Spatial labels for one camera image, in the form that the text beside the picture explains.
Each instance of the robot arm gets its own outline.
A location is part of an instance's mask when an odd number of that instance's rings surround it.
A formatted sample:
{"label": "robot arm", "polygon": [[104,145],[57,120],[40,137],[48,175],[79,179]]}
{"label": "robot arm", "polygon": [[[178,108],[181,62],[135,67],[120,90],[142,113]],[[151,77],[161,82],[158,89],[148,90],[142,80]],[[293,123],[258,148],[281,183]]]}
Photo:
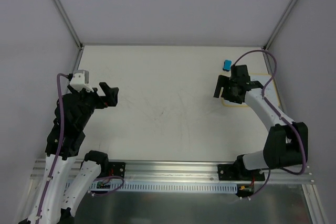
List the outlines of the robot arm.
{"label": "robot arm", "polygon": [[245,102],[262,120],[268,131],[263,150],[237,157],[236,162],[232,166],[236,179],[244,179],[249,170],[276,169],[302,164],[299,140],[283,119],[290,122],[298,131],[307,160],[307,126],[304,123],[296,123],[278,109],[277,106],[273,105],[275,108],[273,110],[262,96],[263,85],[259,81],[250,80],[246,65],[233,65],[231,71],[231,77],[218,77],[214,97],[219,98],[221,96],[225,100],[240,104]]}
{"label": "robot arm", "polygon": [[[89,72],[76,71],[68,75],[71,93],[62,96],[64,105],[64,138],[61,141],[60,106],[57,101],[54,126],[47,138],[46,169],[41,182],[39,192],[33,210],[29,217],[20,223],[56,224],[71,223],[80,201],[90,184],[99,175],[105,175],[107,171],[107,154],[91,151],[85,156],[79,175],[74,183],[64,193],[69,172],[79,152],[85,135],[84,127],[89,121],[95,109],[104,109],[116,106],[118,103],[118,88],[110,88],[101,82],[105,96],[99,96],[97,89],[89,85]],[[57,155],[59,142],[62,146]]]}

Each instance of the purple cable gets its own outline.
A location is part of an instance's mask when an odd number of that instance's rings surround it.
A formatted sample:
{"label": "purple cable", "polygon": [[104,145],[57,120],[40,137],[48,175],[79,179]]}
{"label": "purple cable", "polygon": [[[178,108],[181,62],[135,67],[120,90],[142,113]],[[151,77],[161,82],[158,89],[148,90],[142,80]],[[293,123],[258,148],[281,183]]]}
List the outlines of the purple cable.
{"label": "purple cable", "polygon": [[[286,172],[288,172],[288,173],[290,173],[290,174],[294,174],[294,175],[301,175],[301,174],[303,174],[304,173],[304,171],[305,171],[305,169],[306,169],[306,155],[305,155],[305,149],[304,149],[304,147],[303,147],[303,143],[302,143],[302,139],[301,139],[301,137],[300,137],[300,134],[299,134],[299,132],[294,128],[294,126],[290,123],[290,122],[288,122],[285,118],[283,118],[282,116],[281,116],[281,113],[277,110],[277,108],[276,107],[274,107],[274,105],[267,99],[267,97],[265,96],[265,90],[266,90],[266,87],[267,87],[267,85],[269,85],[272,81],[273,81],[273,79],[274,79],[274,77],[275,77],[275,74],[276,74],[276,72],[277,72],[277,60],[276,60],[276,58],[274,57],[274,55],[273,54],[271,54],[269,51],[266,51],[266,50],[263,50],[263,49],[256,49],[256,50],[252,50],[252,51],[249,51],[249,52],[246,52],[246,53],[244,53],[242,56],[240,56],[237,60],[236,60],[236,62],[233,64],[233,66],[235,66],[236,64],[237,64],[237,62],[239,62],[240,60],[241,60],[241,58],[242,57],[244,57],[244,56],[246,56],[246,55],[248,55],[248,54],[250,54],[250,53],[252,53],[252,52],[263,52],[263,53],[265,53],[265,54],[267,54],[267,55],[269,55],[269,56],[271,56],[272,57],[272,59],[273,59],[273,61],[274,61],[274,71],[273,71],[273,74],[272,74],[272,76],[271,76],[271,78],[266,82],[266,84],[264,85],[264,87],[263,87],[263,89],[262,89],[262,91],[261,91],[261,95],[262,95],[262,98],[264,99],[264,101],[267,103],[267,105],[276,113],[276,115],[284,122],[284,123],[286,123],[289,127],[290,127],[290,129],[294,132],[294,134],[295,134],[295,136],[296,136],[296,138],[297,138],[297,140],[298,140],[298,142],[299,142],[299,146],[300,146],[300,152],[301,152],[301,155],[302,155],[302,168],[301,168],[301,171],[299,171],[298,173],[297,172],[293,172],[293,171],[291,171],[291,170],[288,170],[288,169],[286,169],[286,168],[282,168],[282,170],[284,170],[284,171],[286,171]],[[268,176],[267,176],[267,179],[265,180],[265,183],[253,194],[253,195],[255,195],[256,193],[258,193],[258,192],[260,192],[265,186],[266,186],[266,184],[267,184],[267,182],[269,181],[269,177],[270,177],[270,174],[271,174],[271,171],[269,170],[269,172],[268,172]]]}
{"label": "purple cable", "polygon": [[[57,75],[57,93],[58,93],[58,102],[59,102],[59,112],[60,112],[60,117],[61,117],[61,129],[60,129],[60,133],[59,133],[59,141],[58,141],[58,146],[57,146],[57,150],[56,150],[56,154],[55,154],[55,158],[52,162],[49,174],[48,174],[48,178],[52,178],[52,173],[54,172],[55,166],[56,166],[56,162],[57,162],[57,158],[59,156],[59,153],[61,151],[62,148],[62,144],[63,144],[63,138],[64,138],[64,108],[63,108],[63,99],[62,99],[62,91],[61,91],[61,81],[60,81],[60,77],[63,76],[65,78],[68,78],[68,76],[66,74],[63,73],[59,73]],[[46,184],[44,185],[44,189],[41,195],[41,200],[40,200],[40,204],[38,205],[38,209],[37,209],[37,217],[40,216],[41,212],[42,212],[42,206],[43,206],[43,202],[44,199],[46,197],[47,194],[47,190],[49,187],[49,183],[50,181],[47,180]],[[40,219],[37,219],[35,224],[39,224]]]}
{"label": "purple cable", "polygon": [[106,179],[113,179],[113,178],[117,178],[117,179],[120,179],[122,181],[121,185],[119,185],[117,188],[111,190],[111,191],[108,191],[107,193],[105,194],[95,194],[93,193],[93,196],[106,196],[106,195],[110,195],[110,194],[113,194],[114,192],[118,191],[121,187],[124,186],[124,183],[125,183],[125,180],[120,177],[120,176],[108,176],[108,177],[103,177],[103,178],[96,178],[94,181],[98,181],[98,180],[106,180]]}

